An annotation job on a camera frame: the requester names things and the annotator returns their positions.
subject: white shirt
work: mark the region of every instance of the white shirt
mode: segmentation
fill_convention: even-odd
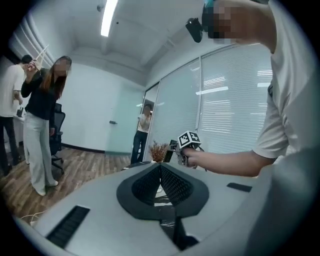
[[[14,91],[21,91],[25,72],[20,65],[12,65],[0,79],[0,117],[11,118],[16,114],[19,104],[14,100]]]
[[[151,116],[149,118],[147,118],[145,116],[145,114],[140,114],[138,118],[139,118],[138,131],[143,132],[143,133],[148,133],[149,127],[150,127]]]
[[[264,125],[253,151],[273,159],[285,155],[289,145],[293,152],[300,150],[286,109],[305,88],[317,60],[306,36],[283,6],[273,0],[269,6],[275,19],[277,42],[271,55],[273,77],[268,88]]]

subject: wooden floor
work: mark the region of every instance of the wooden floor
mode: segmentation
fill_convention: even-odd
[[[120,171],[130,164],[129,156],[104,155],[71,148],[64,148],[59,154],[63,157],[64,175],[53,167],[53,177],[59,181],[56,187],[46,189],[40,196],[30,182],[29,166],[25,161],[15,166],[8,176],[0,178],[0,191],[8,209],[17,217],[33,215],[47,210],[84,183]],[[31,217],[24,218],[28,223]]]

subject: white shoe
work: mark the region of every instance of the white shoe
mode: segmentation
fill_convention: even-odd
[[[45,190],[42,190],[42,191],[35,190],[35,191],[42,197],[44,197],[46,195],[46,191]]]
[[[47,187],[56,187],[56,186],[58,186],[58,184],[59,184],[59,182],[55,180],[53,184],[48,184],[46,186]]]

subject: black mesh chair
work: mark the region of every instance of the black mesh chair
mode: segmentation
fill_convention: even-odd
[[[63,164],[64,160],[61,157],[57,157],[56,154],[57,152],[62,150],[61,146],[61,137],[63,132],[60,131],[61,126],[66,118],[66,114],[61,111],[61,104],[56,104],[55,106],[55,111],[54,111],[54,135],[50,137],[50,152],[51,156],[51,163],[54,167],[57,167],[61,170],[61,173],[64,174],[64,169],[62,166],[56,164],[57,161],[60,161],[61,164]]]

